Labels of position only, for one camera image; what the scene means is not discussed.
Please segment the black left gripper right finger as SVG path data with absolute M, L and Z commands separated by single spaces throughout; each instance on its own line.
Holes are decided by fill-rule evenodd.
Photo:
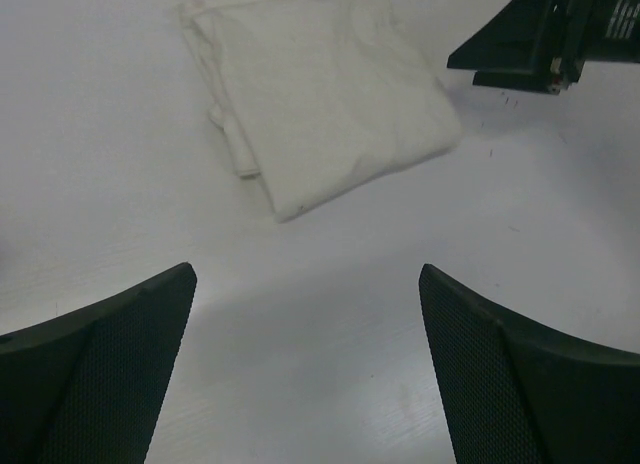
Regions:
M 431 264 L 419 293 L 457 462 L 638 462 L 638 354 L 554 330 Z

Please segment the white t shirt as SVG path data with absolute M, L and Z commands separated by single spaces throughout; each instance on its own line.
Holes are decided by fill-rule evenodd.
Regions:
M 461 138 L 391 0 L 191 0 L 178 15 L 233 169 L 280 222 Z

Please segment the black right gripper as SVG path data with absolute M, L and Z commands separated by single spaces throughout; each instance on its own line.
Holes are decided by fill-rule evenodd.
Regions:
M 447 67 L 457 70 L 532 70 L 543 29 L 541 72 L 482 72 L 474 86 L 559 94 L 577 83 L 586 58 L 586 29 L 596 0 L 511 0 L 458 47 Z

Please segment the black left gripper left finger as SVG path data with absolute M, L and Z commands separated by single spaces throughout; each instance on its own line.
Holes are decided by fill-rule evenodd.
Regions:
M 4 463 L 142 463 L 192 308 L 176 265 L 1 338 Z

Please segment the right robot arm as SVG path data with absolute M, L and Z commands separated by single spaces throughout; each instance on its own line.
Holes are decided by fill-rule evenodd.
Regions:
M 639 0 L 511 0 L 447 67 L 475 86 L 557 95 L 589 61 L 639 62 Z

